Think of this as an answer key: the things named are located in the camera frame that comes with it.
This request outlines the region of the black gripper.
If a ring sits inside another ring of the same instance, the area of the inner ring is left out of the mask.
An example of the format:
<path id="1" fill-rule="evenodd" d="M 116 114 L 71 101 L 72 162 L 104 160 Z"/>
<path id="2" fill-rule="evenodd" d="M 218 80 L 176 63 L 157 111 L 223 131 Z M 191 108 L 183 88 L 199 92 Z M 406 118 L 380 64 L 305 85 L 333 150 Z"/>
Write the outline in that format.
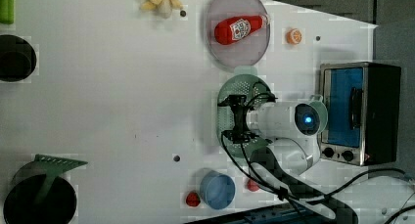
<path id="1" fill-rule="evenodd" d="M 220 108 L 229 107 L 233 113 L 234 126 L 230 130 L 224 130 L 223 135 L 233 144 L 248 143 L 255 137 L 249 129 L 246 121 L 250 107 L 246 105 L 246 95 L 229 95 L 218 104 Z"/>

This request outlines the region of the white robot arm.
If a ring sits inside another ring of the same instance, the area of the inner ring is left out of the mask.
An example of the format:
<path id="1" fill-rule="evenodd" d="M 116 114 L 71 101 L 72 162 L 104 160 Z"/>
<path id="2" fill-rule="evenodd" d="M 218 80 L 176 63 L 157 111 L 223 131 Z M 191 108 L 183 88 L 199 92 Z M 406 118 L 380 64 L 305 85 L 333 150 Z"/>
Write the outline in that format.
<path id="1" fill-rule="evenodd" d="M 320 159 L 317 135 L 327 124 L 322 101 L 280 102 L 270 93 L 231 94 L 218 100 L 218 139 L 236 167 L 259 187 L 307 207 L 332 224 L 358 224 L 350 205 L 301 175 Z"/>

